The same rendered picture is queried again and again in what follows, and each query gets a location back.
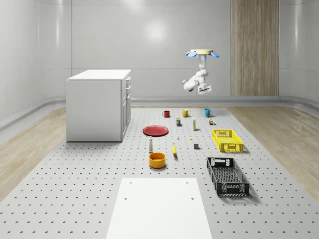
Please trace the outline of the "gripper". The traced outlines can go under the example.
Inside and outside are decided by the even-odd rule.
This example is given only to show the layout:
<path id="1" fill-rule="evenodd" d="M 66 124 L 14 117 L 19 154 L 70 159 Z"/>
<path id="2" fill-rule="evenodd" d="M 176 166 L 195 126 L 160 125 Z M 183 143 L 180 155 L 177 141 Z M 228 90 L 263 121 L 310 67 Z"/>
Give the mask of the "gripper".
<path id="1" fill-rule="evenodd" d="M 199 85 L 197 91 L 199 95 L 204 96 L 204 94 L 210 94 L 210 92 L 212 91 L 212 87 L 211 85 Z"/>

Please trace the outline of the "yellow basket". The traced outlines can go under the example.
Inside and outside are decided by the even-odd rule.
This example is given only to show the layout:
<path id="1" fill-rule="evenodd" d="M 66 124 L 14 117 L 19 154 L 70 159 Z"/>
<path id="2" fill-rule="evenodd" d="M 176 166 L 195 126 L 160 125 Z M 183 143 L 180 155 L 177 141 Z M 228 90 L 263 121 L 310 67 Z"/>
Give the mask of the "yellow basket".
<path id="1" fill-rule="evenodd" d="M 212 137 L 221 152 L 243 152 L 243 141 L 232 129 L 213 129 Z"/>

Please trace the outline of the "red plate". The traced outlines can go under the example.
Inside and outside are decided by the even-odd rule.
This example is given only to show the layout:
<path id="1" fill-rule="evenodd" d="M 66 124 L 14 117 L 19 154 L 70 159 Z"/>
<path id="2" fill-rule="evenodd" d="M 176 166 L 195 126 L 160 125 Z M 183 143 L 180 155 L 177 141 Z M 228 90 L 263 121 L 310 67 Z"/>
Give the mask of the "red plate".
<path id="1" fill-rule="evenodd" d="M 168 134 L 168 128 L 161 125 L 150 125 L 143 129 L 143 133 L 149 136 L 163 136 Z"/>

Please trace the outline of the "yellow bowl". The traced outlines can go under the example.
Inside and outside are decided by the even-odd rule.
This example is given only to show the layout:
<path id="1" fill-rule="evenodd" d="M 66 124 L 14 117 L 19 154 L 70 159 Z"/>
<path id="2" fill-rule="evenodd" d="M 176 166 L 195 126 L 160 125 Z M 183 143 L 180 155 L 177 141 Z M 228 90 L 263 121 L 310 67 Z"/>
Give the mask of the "yellow bowl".
<path id="1" fill-rule="evenodd" d="M 152 168 L 163 168 L 166 165 L 165 155 L 160 152 L 153 152 L 149 155 L 149 166 Z"/>

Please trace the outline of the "dark grey basket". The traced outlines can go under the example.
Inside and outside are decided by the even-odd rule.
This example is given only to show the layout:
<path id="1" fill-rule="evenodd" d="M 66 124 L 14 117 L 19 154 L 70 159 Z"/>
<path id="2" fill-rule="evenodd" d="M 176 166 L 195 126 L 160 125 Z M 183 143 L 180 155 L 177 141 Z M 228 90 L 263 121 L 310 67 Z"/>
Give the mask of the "dark grey basket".
<path id="1" fill-rule="evenodd" d="M 249 195 L 249 181 L 233 158 L 207 157 L 206 160 L 206 167 L 218 195 Z"/>

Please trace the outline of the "white cabinet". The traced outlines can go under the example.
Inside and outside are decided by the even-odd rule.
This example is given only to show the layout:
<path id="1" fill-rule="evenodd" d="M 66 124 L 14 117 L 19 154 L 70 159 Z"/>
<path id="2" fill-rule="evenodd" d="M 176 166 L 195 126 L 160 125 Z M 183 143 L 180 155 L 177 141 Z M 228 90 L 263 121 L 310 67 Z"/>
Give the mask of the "white cabinet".
<path id="1" fill-rule="evenodd" d="M 131 118 L 131 70 L 87 70 L 66 81 L 66 140 L 121 142 Z"/>

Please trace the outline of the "white board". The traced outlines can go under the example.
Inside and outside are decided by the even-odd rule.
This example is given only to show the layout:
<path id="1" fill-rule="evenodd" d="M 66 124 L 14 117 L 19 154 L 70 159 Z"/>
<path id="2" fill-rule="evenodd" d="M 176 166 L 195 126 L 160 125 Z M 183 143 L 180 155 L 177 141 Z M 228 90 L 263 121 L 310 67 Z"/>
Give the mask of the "white board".
<path id="1" fill-rule="evenodd" d="M 212 239 L 196 178 L 123 178 L 106 239 Z"/>

